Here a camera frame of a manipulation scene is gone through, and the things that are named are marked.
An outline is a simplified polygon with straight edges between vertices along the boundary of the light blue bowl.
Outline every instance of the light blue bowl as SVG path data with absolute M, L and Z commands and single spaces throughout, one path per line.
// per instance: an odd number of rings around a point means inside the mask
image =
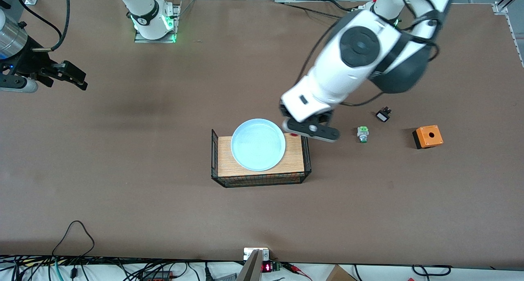
M 265 171 L 277 165 L 286 151 L 282 130 L 267 119 L 250 119 L 231 138 L 236 162 L 251 171 Z

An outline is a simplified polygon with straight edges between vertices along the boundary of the small black switch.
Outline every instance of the small black switch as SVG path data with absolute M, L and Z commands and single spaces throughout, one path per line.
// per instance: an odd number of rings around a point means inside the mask
M 389 109 L 387 106 L 382 108 L 381 110 L 379 110 L 376 114 L 375 114 L 375 117 L 377 117 L 378 119 L 380 119 L 380 121 L 382 122 L 387 122 L 388 119 L 389 119 L 389 114 L 391 113 L 391 109 Z
M 309 102 L 305 99 L 304 95 L 300 95 L 300 100 L 302 100 L 302 103 L 304 105 L 308 104 Z

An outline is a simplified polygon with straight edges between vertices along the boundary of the black wire basket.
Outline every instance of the black wire basket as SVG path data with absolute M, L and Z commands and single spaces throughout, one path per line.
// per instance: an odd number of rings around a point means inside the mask
M 279 184 L 301 184 L 311 173 L 311 159 L 307 138 L 300 136 L 302 145 L 303 171 L 291 173 L 267 173 L 262 175 L 219 176 L 219 137 L 211 130 L 211 178 L 225 188 L 268 186 Z

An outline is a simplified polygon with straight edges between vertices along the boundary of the metal mounting plate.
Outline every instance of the metal mounting plate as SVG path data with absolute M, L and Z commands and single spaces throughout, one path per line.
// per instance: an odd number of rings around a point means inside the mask
M 267 247 L 244 247 L 244 261 L 247 261 L 253 250 L 262 250 L 264 253 L 263 261 L 269 261 L 269 249 Z

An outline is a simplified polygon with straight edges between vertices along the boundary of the orange box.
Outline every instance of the orange box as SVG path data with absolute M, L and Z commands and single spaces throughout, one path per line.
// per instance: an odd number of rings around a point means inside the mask
M 444 143 L 438 126 L 421 126 L 413 132 L 417 149 L 430 148 Z

